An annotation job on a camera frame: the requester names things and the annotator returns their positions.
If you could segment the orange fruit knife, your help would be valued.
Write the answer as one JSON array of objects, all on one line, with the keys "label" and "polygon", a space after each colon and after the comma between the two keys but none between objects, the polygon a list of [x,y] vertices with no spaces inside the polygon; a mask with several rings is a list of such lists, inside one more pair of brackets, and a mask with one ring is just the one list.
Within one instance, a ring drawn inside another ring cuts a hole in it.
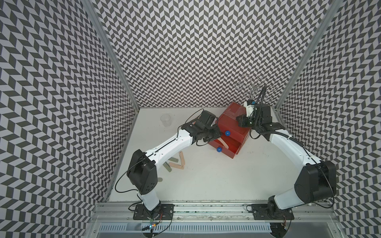
[{"label": "orange fruit knife", "polygon": [[180,157],[180,161],[181,161],[181,166],[184,167],[185,166],[185,158],[184,158],[184,154],[182,151],[179,152],[179,157]]},{"label": "orange fruit knife", "polygon": [[172,162],[169,163],[169,166],[172,167],[172,168],[180,169],[180,170],[184,169],[183,165],[175,164],[175,163],[172,163]]},{"label": "orange fruit knife", "polygon": [[222,139],[222,138],[219,138],[218,141],[226,148],[226,149],[229,149],[229,145]]}]

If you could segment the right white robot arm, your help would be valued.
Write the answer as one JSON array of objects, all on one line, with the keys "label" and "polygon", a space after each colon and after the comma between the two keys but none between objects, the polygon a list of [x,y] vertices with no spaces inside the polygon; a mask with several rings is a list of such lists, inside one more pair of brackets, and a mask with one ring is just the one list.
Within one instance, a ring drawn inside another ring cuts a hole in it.
[{"label": "right white robot arm", "polygon": [[280,149],[290,159],[299,173],[292,188],[268,200],[270,211],[317,203],[336,196],[336,167],[309,152],[279,122],[272,120],[269,105],[249,100],[244,103],[246,112],[236,118],[242,128],[250,128]]}]

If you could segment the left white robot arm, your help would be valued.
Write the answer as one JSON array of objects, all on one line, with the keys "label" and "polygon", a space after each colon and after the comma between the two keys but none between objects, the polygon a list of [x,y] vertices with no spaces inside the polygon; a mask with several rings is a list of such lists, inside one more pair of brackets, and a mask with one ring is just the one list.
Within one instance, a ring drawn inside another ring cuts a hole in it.
[{"label": "left white robot arm", "polygon": [[172,156],[202,140],[205,143],[222,136],[218,127],[218,117],[204,109],[194,119],[178,127],[174,136],[162,144],[143,152],[140,149],[132,155],[126,172],[130,182],[138,190],[138,197],[148,211],[155,210],[160,200],[155,191],[158,183],[157,171]]}]

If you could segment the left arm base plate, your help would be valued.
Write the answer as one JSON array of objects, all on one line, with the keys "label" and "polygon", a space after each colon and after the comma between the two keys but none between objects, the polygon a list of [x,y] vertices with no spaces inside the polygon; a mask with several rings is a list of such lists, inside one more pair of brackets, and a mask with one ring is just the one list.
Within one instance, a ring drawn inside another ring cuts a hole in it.
[{"label": "left arm base plate", "polygon": [[174,204],[159,204],[152,211],[149,211],[143,204],[138,204],[134,211],[134,220],[172,220]]}]

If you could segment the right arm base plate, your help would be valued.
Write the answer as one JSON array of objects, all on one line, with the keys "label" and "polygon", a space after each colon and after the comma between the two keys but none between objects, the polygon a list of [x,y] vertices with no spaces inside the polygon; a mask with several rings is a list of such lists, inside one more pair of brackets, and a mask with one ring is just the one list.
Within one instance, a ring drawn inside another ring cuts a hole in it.
[{"label": "right arm base plate", "polygon": [[251,204],[251,213],[255,220],[294,220],[294,214],[291,209],[279,209],[276,205],[269,204]]}]

